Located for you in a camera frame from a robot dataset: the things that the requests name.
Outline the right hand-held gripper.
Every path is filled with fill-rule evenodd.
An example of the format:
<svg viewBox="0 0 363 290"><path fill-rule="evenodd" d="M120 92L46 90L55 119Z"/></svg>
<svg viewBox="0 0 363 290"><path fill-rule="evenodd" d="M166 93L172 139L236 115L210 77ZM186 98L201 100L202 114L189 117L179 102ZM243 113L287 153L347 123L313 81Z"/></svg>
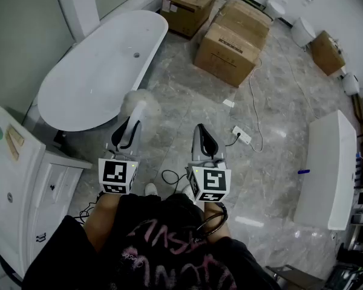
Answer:
<svg viewBox="0 0 363 290"><path fill-rule="evenodd" d="M194 202L222 202L229 194L232 174L225 157L223 140L203 123L198 124L192 141L193 162L186 168Z"/></svg>

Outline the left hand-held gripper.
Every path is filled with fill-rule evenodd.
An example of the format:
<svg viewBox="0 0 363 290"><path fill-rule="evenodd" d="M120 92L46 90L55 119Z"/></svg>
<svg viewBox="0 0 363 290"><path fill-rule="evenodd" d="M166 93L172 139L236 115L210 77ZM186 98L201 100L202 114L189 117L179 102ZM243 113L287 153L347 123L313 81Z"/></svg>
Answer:
<svg viewBox="0 0 363 290"><path fill-rule="evenodd" d="M140 121L129 125L130 117L120 122L111 136L115 147L106 145L106 152L98 159L99 184L105 193L127 195L138 174L140 157L138 154L142 124Z"/></svg>

